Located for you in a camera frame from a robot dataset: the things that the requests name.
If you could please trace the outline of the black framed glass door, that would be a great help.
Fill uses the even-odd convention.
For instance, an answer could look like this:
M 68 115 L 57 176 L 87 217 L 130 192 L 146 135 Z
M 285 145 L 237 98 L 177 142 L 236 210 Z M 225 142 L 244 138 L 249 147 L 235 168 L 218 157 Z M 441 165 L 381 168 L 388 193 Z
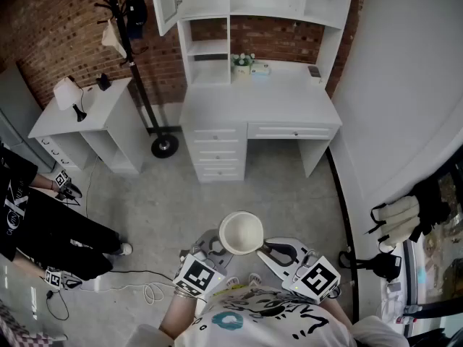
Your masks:
M 463 162 L 441 172 L 437 182 L 448 218 L 404 243 L 407 304 L 425 314 L 404 326 L 407 337 L 437 328 L 450 337 L 463 327 Z

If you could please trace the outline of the grey metal cabinet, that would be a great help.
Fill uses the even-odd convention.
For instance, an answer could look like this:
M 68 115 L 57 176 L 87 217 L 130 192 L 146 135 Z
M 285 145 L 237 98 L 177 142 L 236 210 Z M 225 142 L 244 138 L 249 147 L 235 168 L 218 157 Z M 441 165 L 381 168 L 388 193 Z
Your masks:
M 40 174 L 52 172 L 56 161 L 35 139 L 28 137 L 42 110 L 30 92 L 18 66 L 0 73 L 0 142 L 34 163 Z

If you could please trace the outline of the white shade table lamp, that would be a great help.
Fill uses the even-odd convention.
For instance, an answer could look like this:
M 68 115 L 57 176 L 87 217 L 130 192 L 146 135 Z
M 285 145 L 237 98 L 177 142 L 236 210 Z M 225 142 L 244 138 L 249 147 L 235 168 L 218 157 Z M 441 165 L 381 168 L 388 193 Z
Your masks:
M 83 108 L 84 90 L 76 83 L 72 76 L 61 79 L 54 86 L 54 97 L 60 111 L 66 111 L 72 108 L 76 115 L 77 121 L 83 121 L 87 114 Z

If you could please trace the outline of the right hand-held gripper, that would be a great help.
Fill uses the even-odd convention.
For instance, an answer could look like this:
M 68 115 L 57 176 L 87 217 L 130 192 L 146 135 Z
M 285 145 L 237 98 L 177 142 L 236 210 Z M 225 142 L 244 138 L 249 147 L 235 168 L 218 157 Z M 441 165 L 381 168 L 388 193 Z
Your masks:
M 257 255 L 281 280 L 281 287 L 319 304 L 340 284 L 335 267 L 315 250 L 293 238 L 266 239 Z

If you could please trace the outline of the black floor strip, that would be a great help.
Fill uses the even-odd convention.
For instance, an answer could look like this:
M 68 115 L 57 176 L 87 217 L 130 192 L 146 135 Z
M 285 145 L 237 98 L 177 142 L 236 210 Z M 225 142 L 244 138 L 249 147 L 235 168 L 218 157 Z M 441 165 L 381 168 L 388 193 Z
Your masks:
M 351 227 L 351 222 L 349 219 L 347 204 L 344 198 L 344 193 L 342 191 L 341 182 L 339 179 L 338 171 L 336 169 L 334 158 L 333 158 L 331 149 L 329 147 L 326 150 L 326 157 L 328 159 L 328 163 L 329 163 L 331 173 L 334 179 L 334 184 L 336 187 L 336 192 L 338 194 L 339 204 L 341 208 L 341 215 L 342 215 L 343 222 L 344 222 L 344 230 L 345 230 L 346 238 L 347 238 L 347 251 L 353 257 L 355 257 L 354 240 L 353 240 L 353 235 L 352 235 L 352 227 Z M 355 265 L 353 265 L 350 268 L 350 273 L 351 273 L 351 278 L 352 278 L 351 288 L 352 288 L 352 299 L 353 299 L 353 307 L 352 307 L 353 315 L 352 316 L 353 316 L 353 320 L 357 322 L 360 318 L 360 311 L 359 311 L 360 301 L 359 301 L 359 289 L 358 289 L 358 274 L 357 274 L 357 268 Z

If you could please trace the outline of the white pot with flowers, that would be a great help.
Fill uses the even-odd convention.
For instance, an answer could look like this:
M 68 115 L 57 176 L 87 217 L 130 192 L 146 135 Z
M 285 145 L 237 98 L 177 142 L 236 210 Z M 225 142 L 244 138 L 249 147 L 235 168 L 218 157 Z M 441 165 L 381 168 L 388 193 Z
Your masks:
M 231 69 L 233 70 L 234 78 L 247 79 L 251 74 L 252 64 L 255 61 L 255 54 L 231 54 Z

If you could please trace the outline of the white side cabinet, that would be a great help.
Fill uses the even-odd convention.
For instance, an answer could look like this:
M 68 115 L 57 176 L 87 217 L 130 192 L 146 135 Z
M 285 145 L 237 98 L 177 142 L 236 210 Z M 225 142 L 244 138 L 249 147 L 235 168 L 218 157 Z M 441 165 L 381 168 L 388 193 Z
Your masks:
M 77 120 L 71 108 L 60 110 L 53 99 L 28 137 L 36 140 L 66 171 L 82 171 L 100 158 L 116 174 L 139 174 L 149 153 L 150 139 L 129 93 L 131 79 L 114 80 L 108 90 L 85 87 L 87 116 Z

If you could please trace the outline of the person's white printed shirt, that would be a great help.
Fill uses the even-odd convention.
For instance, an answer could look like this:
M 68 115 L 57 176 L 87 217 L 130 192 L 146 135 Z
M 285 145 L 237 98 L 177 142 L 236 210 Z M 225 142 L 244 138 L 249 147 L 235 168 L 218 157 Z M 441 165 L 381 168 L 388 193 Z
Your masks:
M 141 325 L 125 347 L 409 347 L 409 342 L 376 316 L 348 329 L 303 298 L 247 285 L 212 295 L 177 339 Z

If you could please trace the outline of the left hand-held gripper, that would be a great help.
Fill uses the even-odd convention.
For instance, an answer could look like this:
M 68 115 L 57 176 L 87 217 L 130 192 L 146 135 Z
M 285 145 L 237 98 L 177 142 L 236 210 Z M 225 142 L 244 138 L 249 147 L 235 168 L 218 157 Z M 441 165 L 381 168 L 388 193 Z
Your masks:
M 232 258 L 233 254 L 219 240 L 218 229 L 208 230 L 190 249 L 180 252 L 173 284 L 195 298 L 209 294 L 226 278 L 226 267 Z

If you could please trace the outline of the black shoulder bag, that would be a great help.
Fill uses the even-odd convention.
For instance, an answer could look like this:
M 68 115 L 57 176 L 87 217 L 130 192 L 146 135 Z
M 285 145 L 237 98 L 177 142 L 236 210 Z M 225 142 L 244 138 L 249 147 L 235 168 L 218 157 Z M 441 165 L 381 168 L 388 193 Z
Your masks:
M 338 256 L 339 267 L 345 269 L 371 270 L 378 277 L 391 282 L 399 277 L 402 258 L 391 253 L 379 253 L 369 260 L 360 260 L 351 252 L 341 251 Z

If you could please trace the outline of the ribbed glass cabinet door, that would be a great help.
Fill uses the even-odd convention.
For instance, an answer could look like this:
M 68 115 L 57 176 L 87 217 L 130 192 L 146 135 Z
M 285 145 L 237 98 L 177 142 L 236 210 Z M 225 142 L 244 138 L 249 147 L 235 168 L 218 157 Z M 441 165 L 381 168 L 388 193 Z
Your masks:
M 164 36 L 180 18 L 176 0 L 153 0 L 159 35 Z

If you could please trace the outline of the white drawer front with knob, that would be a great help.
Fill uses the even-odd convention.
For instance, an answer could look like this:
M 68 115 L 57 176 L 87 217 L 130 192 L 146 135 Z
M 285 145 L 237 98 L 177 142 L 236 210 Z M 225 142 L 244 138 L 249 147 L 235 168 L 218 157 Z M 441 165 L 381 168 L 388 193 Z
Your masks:
M 238 142 L 237 129 L 199 129 L 192 132 L 194 143 Z
M 238 165 L 195 165 L 195 170 L 201 181 L 236 181 L 244 178 L 244 168 Z
M 206 150 L 200 148 L 192 154 L 192 159 L 196 163 L 235 163 L 240 160 L 240 153 L 236 150 Z

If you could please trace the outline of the brown and white mug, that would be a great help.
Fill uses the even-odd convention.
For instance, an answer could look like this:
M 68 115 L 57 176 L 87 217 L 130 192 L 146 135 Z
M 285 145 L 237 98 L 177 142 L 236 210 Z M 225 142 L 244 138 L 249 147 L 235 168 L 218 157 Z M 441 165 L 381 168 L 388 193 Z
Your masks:
M 263 246 L 263 224 L 259 217 L 247 212 L 228 214 L 218 227 L 222 246 L 233 255 L 247 255 Z

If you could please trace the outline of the black coat rack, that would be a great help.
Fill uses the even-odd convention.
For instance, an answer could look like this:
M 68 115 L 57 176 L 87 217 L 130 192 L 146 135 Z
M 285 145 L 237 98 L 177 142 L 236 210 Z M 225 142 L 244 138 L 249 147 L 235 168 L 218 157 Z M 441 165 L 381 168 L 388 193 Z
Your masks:
M 135 52 L 132 50 L 129 36 L 127 34 L 127 27 L 125 23 L 125 16 L 127 15 L 127 2 L 129 0 L 124 0 L 121 4 L 119 0 L 103 0 L 104 3 L 94 3 L 95 7 L 100 7 L 108 9 L 111 12 L 111 19 L 116 20 L 116 25 L 119 31 L 119 37 L 122 40 L 122 46 L 127 53 L 127 57 L 124 62 L 120 64 L 123 66 L 128 63 L 129 68 L 132 73 L 133 80 L 135 81 L 137 91 L 140 95 L 145 110 L 148 115 L 148 119 L 152 124 L 152 127 L 148 127 L 149 134 L 155 134 L 156 138 L 152 142 L 150 147 L 151 153 L 159 159 L 169 158 L 173 156 L 179 148 L 179 140 L 176 136 L 171 134 L 171 131 L 174 131 L 174 127 L 160 127 L 156 116 L 153 112 L 150 101 L 148 100 L 148 95 L 145 91 L 145 86 L 143 84 L 142 78 L 140 76 L 137 64 L 134 60 Z

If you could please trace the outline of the cream backpack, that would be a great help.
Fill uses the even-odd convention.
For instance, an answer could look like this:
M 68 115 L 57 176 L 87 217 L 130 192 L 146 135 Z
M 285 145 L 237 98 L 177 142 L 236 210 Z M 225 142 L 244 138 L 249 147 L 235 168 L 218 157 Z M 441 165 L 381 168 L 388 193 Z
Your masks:
M 383 203 L 370 211 L 375 226 L 368 231 L 380 231 L 378 249 L 391 253 L 406 240 L 417 242 L 420 232 L 420 204 L 416 196 L 405 196 L 390 204 Z

